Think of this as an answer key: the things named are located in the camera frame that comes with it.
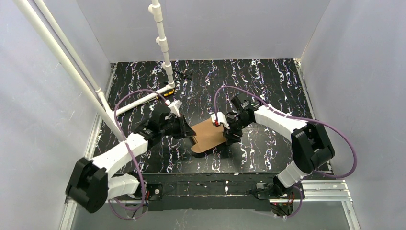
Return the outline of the brown cardboard box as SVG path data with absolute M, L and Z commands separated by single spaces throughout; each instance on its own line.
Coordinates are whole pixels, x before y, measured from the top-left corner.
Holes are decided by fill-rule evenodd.
M 196 134 L 192 137 L 191 151 L 194 153 L 203 153 L 226 141 L 223 136 L 223 127 L 215 126 L 210 118 L 193 125 L 191 128 Z

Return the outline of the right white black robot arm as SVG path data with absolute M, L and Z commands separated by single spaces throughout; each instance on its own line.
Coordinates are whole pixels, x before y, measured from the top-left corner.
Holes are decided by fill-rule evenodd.
M 223 126 L 226 144 L 241 141 L 242 130 L 252 123 L 266 126 L 291 142 L 292 161 L 277 174 L 270 184 L 278 195 L 311 175 L 317 168 L 335 156 L 335 151 L 324 126 L 317 122 L 289 119 L 259 100 L 238 94 L 231 100 L 236 112 L 211 116 L 215 126 Z

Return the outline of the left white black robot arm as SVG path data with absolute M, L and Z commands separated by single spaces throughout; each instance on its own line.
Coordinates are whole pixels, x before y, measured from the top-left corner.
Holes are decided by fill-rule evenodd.
M 150 117 L 107 152 L 90 160 L 79 159 L 68 181 L 65 193 L 89 213 L 98 211 L 107 200 L 133 194 L 144 182 L 140 176 L 115 173 L 135 157 L 158 144 L 163 136 L 190 138 L 196 133 L 177 108 L 158 106 Z

